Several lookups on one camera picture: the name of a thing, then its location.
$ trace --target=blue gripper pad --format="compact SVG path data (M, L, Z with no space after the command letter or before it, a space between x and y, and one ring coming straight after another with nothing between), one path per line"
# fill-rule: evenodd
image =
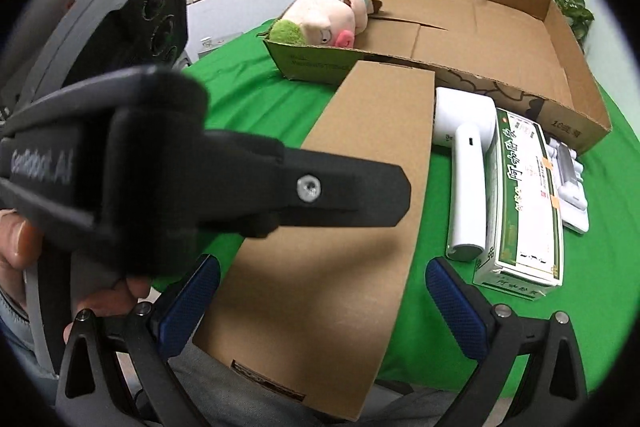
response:
M159 321L158 353L163 360L180 355L219 285L220 263L207 256Z
M462 353L468 359L484 360L489 352L487 324L465 296L466 292L463 290L467 290L466 287L469 285L460 279L453 267L447 266L449 270L453 271L453 273L449 273L449 270L442 263L448 262L442 257L436 257L429 261L425 273L427 289ZM482 294L479 296L490 307Z

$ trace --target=screw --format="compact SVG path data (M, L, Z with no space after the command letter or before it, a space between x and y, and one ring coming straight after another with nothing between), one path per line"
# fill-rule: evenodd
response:
M133 312L140 317L144 317L148 312L151 311L151 303L147 301L142 301L136 304L136 307L133 308Z
M494 310L495 314L498 315L498 317L501 317L503 319L511 317L511 308L509 308L506 304L498 304L494 308Z
M556 312L556 321L560 324L567 324L569 322L569 315L564 312Z
M76 321L84 322L91 317L91 310L85 308L84 310L80 310L78 315L76 315Z
M311 174L298 180L298 197L305 203L313 203L320 197L320 180Z

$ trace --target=human hand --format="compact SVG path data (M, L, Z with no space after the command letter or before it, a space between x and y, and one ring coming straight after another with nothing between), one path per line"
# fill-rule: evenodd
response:
M42 233L13 210L0 210L0 287L26 310L26 292L22 271L38 260L42 253ZM84 308L98 317L126 315L139 298L149 295L151 285L146 277L127 277L112 288L98 290L78 302L76 313ZM65 342L71 324L65 328Z

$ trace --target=cardboard box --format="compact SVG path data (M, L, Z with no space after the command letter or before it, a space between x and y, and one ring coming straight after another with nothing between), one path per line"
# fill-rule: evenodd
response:
M497 110L485 157L487 236L474 283L537 299L562 285L559 200L540 126Z
M434 74L358 62L303 148L395 163L411 186L392 229L278 229L245 240L194 343L267 389L355 420L382 363L414 257Z
M434 71L436 85L487 94L582 153L611 123L553 0L381 0L355 49L265 44L291 80L340 84L358 60Z

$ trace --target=hair dryer handle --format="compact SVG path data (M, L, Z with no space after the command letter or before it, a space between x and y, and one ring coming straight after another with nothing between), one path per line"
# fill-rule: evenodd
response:
M484 157L478 128L463 123L451 153L451 207L447 257L472 261L486 246Z

